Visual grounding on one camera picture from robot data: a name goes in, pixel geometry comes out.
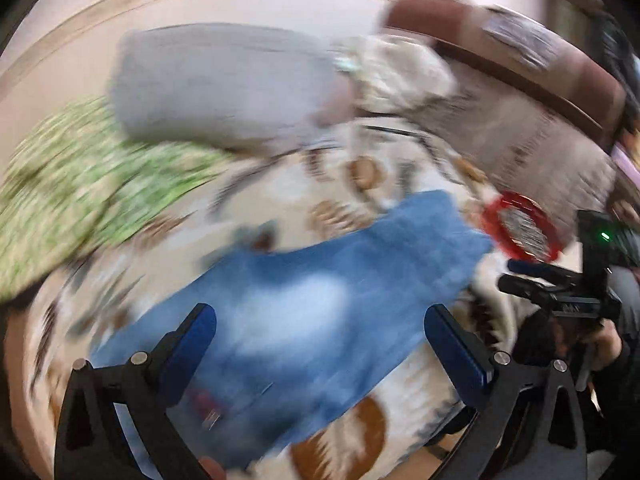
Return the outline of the person right hand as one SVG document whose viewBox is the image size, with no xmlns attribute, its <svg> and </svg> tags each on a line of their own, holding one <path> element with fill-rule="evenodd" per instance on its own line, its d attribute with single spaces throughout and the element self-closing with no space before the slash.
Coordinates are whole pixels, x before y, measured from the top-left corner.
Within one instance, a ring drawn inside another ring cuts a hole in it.
<svg viewBox="0 0 640 480">
<path fill-rule="evenodd" d="M 590 372 L 626 376 L 630 367 L 630 347 L 620 336 L 616 324 L 605 318 L 590 332 L 578 330 L 577 321 L 570 318 L 552 318 L 551 333 L 555 355 L 571 360 L 570 354 L 579 346 L 592 349 Z"/>
</svg>

